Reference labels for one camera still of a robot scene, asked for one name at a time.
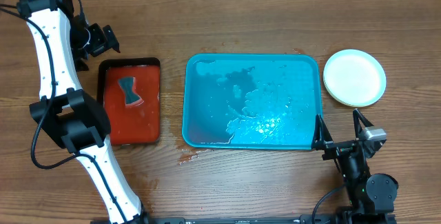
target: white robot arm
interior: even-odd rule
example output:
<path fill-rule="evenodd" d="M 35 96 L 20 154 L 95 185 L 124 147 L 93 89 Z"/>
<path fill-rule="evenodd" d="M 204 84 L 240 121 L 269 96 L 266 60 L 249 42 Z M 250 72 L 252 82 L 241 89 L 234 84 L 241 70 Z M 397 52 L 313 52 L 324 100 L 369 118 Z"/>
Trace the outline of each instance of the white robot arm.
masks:
<path fill-rule="evenodd" d="M 72 0 L 20 0 L 17 9 L 23 18 L 33 22 L 28 25 L 39 61 L 40 101 L 30 105 L 32 117 L 37 123 L 44 119 L 41 128 L 84 166 L 103 198 L 110 223 L 145 223 L 139 197 L 125 180 L 112 151 L 107 114 L 82 90 L 76 75 L 77 70 L 87 69 L 81 58 L 86 59 L 88 54 L 95 57 L 110 48 L 119 50 L 112 29 L 106 26 L 101 31 L 97 24 L 89 26 L 82 11 L 74 17 Z M 55 95 L 49 103 L 53 85 Z M 68 107 L 73 113 L 57 115 Z"/>

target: tray rim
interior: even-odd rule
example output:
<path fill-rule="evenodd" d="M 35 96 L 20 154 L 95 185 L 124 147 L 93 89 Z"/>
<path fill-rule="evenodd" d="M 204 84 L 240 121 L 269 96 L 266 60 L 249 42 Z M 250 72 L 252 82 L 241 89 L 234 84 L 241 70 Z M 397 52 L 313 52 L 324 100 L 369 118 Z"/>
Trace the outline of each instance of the tray rim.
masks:
<path fill-rule="evenodd" d="M 144 57 L 133 59 L 106 59 L 99 64 L 98 67 L 98 83 L 96 89 L 96 101 L 104 107 L 104 87 L 105 87 L 105 75 L 110 68 L 121 68 L 126 66 L 139 66 L 139 65 L 153 65 L 159 67 L 159 92 L 161 94 L 161 62 L 156 57 Z M 112 144 L 111 145 L 156 145 L 161 140 L 161 99 L 159 100 L 159 135 L 155 141 L 144 143 L 130 143 L 130 144 Z"/>
<path fill-rule="evenodd" d="M 184 141 L 192 146 L 192 147 L 200 147 L 200 148 L 220 148 L 220 149 L 248 149 L 248 150 L 312 150 L 312 140 L 311 144 L 308 146 L 304 145 L 296 145 L 296 144 L 290 144 L 290 145 L 271 145 L 271 144 L 228 144 L 228 143 L 194 143 L 190 141 L 188 137 L 188 133 L 186 130 L 188 130 L 188 123 L 186 120 L 187 116 L 189 116 L 189 85 L 190 85 L 190 78 L 189 73 L 192 71 L 190 68 L 193 64 L 195 64 L 197 61 L 199 61 L 202 57 L 202 59 L 207 59 L 207 57 L 213 57 L 213 60 L 232 60 L 232 58 L 228 58 L 230 56 L 235 57 L 244 57 L 245 60 L 256 60 L 262 59 L 264 57 L 272 56 L 272 57 L 280 57 L 277 59 L 271 59 L 271 60 L 288 60 L 289 58 L 302 58 L 307 62 L 313 70 L 317 72 L 317 77 L 314 77 L 316 82 L 316 91 L 318 94 L 318 102 L 317 105 L 319 107 L 319 114 L 323 116 L 323 107 L 322 107 L 322 95 L 321 95 L 321 86 L 320 86 L 320 69 L 318 67 L 318 63 L 315 59 L 313 59 L 311 56 L 306 54 L 234 54 L 234 53 L 222 53 L 222 54 L 213 54 L 213 53 L 201 53 L 201 54 L 195 54 L 192 56 L 188 62 L 185 69 L 185 85 L 184 85 L 184 99 L 183 99 L 183 115 L 182 115 L 182 137 Z"/>

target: wood grain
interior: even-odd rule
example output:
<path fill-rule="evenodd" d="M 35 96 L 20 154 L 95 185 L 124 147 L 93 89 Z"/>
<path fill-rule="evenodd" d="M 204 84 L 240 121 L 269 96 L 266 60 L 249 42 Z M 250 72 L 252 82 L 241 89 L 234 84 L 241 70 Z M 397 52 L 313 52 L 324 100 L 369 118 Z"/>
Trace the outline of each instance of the wood grain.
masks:
<path fill-rule="evenodd" d="M 96 94 L 104 59 L 161 60 L 161 141 L 114 147 L 134 191 L 154 216 L 218 218 L 308 214 L 342 183 L 320 152 L 208 150 L 197 153 L 181 137 L 185 64 L 200 52 L 304 52 L 322 71 L 331 54 L 365 50 L 382 64 L 384 96 L 363 113 L 389 133 L 369 161 L 373 173 L 400 183 L 399 223 L 441 221 L 441 0 L 83 0 L 92 22 L 110 24 L 121 54 L 106 52 L 80 72 Z M 21 20 L 0 15 L 0 222 L 87 223 L 107 212 L 79 163 L 55 170 L 30 161 L 36 127 L 28 104 L 38 100 L 32 37 Z M 353 137 L 351 108 L 326 93 L 325 121 L 336 141 Z M 45 135 L 37 157 L 67 156 Z M 320 212 L 347 204 L 344 194 Z"/>

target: black base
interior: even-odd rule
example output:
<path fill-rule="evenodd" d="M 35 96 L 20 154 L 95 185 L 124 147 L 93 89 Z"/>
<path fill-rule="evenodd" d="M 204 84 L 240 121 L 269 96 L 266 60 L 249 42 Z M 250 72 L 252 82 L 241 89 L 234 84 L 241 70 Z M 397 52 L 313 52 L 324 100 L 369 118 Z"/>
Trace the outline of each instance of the black base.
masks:
<path fill-rule="evenodd" d="M 184 218 L 155 218 L 153 221 L 154 224 L 312 224 L 310 214 L 292 218 L 202 218 L 189 220 Z M 132 223 L 149 223 L 149 221 L 146 219 L 145 222 L 129 222 L 129 224 Z M 110 222 L 92 221 L 90 224 L 110 224 Z M 392 214 L 385 218 L 382 216 L 359 216 L 353 218 L 351 222 L 342 220 L 335 214 L 317 214 L 316 224 L 397 224 L 397 222 Z"/>

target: red tray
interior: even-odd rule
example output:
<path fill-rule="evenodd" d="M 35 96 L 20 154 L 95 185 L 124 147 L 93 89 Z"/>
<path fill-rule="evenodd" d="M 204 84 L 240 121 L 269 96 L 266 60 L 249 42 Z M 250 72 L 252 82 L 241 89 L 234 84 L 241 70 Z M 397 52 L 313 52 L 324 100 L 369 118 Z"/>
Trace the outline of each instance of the red tray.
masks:
<path fill-rule="evenodd" d="M 134 77 L 134 92 L 143 102 L 125 104 L 119 79 Z M 99 66 L 97 101 L 109 116 L 112 145 L 155 143 L 159 140 L 160 64 L 156 58 L 110 59 Z"/>

